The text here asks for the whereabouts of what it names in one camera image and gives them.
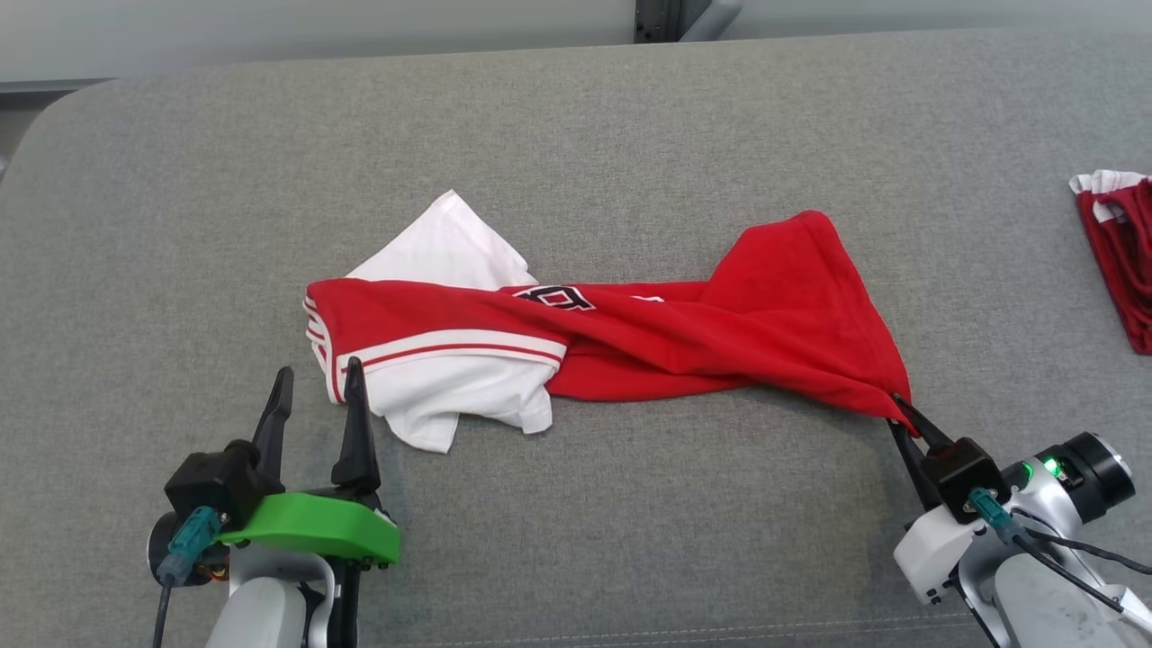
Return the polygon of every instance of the red stripe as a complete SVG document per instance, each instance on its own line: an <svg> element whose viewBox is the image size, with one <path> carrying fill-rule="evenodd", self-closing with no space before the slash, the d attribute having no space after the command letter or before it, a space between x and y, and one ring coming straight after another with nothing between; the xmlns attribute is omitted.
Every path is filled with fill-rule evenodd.
<svg viewBox="0 0 1152 648"><path fill-rule="evenodd" d="M396 357L403 357L406 355L414 355L414 354L417 354L417 353L427 353L430 351L447 351L447 349L454 349L454 348L491 348L491 349L497 349L497 351L511 351L511 352L516 352L516 353L528 353L528 354L531 354L531 355L539 355L539 356L543 356L543 357L547 357L550 360L555 360L556 362L561 362L560 356L551 354L551 353L547 353L547 352L544 352L544 351L536 351L536 349L532 349L532 348L514 347L514 346L507 346L507 345L480 345L480 344L437 345L437 346L431 346L431 347L420 347L420 348L414 348L411 351L402 351L400 353L393 353L393 354L389 354L389 355L381 355L380 357L373 357L371 360L362 360L361 362L364 364L364 367L369 367L371 364L377 364L377 363L385 362L385 361L388 361L388 360L394 360ZM348 368L344 367L340 371L342 374L347 374L348 372Z"/></svg>
<svg viewBox="0 0 1152 648"><path fill-rule="evenodd" d="M340 383L336 380L336 371L335 371L335 369L336 369L336 354L335 353L332 354L332 369L333 369L333 371L332 371L332 393L336 394L336 402L338 404L342 404L344 401L344 397L343 397L342 393L340 393Z"/></svg>

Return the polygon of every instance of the gray fabric surface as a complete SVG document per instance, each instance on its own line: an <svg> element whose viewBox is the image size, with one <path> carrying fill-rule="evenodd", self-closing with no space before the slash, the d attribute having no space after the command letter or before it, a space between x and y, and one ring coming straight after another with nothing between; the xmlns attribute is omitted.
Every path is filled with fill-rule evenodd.
<svg viewBox="0 0 1152 648"><path fill-rule="evenodd" d="M923 410L994 455L1084 429L1146 491L1152 359L1128 347L1067 180L1152 169L1147 36L931 32L259 63L83 90L0 184L0 611L16 646L139 646L142 547L191 451L296 368L285 481L343 410L303 336L448 188L541 281L706 277L746 226L827 212ZM771 389L555 402L448 457L382 427L401 565L362 646L978 646L892 560L917 513L882 421ZM1147 496L1087 536L1152 556ZM1111 567L1145 596L1143 580ZM220 587L173 596L206 639Z"/></svg>

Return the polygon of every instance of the white sleeve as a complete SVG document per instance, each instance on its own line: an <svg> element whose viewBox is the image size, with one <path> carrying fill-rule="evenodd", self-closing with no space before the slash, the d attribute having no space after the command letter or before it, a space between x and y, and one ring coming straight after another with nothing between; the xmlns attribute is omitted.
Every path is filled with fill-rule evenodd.
<svg viewBox="0 0 1152 648"><path fill-rule="evenodd" d="M552 425L552 399L544 384L559 363L495 355L425 354L418 360L371 368L364 377L372 413L412 447L447 453L460 414L495 419L524 431Z"/></svg>
<svg viewBox="0 0 1152 648"><path fill-rule="evenodd" d="M528 273L524 257L480 220L455 191L437 198L416 221L348 277L484 291L537 284Z"/></svg>

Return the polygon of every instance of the robotic arm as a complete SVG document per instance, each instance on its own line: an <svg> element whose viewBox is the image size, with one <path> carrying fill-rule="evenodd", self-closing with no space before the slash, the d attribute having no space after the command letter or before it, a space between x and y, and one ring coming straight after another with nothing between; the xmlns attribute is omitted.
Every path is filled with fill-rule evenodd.
<svg viewBox="0 0 1152 648"><path fill-rule="evenodd" d="M889 421L925 513L894 557L922 603L955 590L998 648L1152 645L1152 615L1077 550L1147 567L1073 538L1136 493L1112 446L1083 432L1005 469L969 438L949 439L894 397L926 442Z"/></svg>
<svg viewBox="0 0 1152 648"><path fill-rule="evenodd" d="M400 559L400 532L377 495L364 369L357 359L349 362L348 416L332 487L286 492L280 483L291 395L286 367L251 442L188 455L165 485L174 511L156 523L147 548L164 586L154 647L170 588L211 581L228 582L228 601L209 648L357 645L361 573Z"/></svg>

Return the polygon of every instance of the gray table surface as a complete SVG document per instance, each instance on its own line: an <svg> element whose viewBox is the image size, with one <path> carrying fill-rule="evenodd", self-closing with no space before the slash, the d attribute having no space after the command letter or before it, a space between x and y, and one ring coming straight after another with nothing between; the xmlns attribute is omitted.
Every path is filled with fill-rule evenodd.
<svg viewBox="0 0 1152 648"><path fill-rule="evenodd" d="M326 482L343 410L304 286L449 188L546 282L704 278L744 227L823 210L922 409L1003 460L1106 434L1146 491L1152 359L1066 182L1152 169L1150 86L1147 36L957 31L256 63L67 97L0 183L3 643L145 645L161 487L251 434L282 364L285 481ZM917 505L882 421L772 389L554 408L535 438L465 420L448 457L379 427L404 556L364 580L362 646L983 642L892 560ZM1149 502L1087 536L1152 557ZM176 592L165 645L202 645L222 601Z"/></svg>

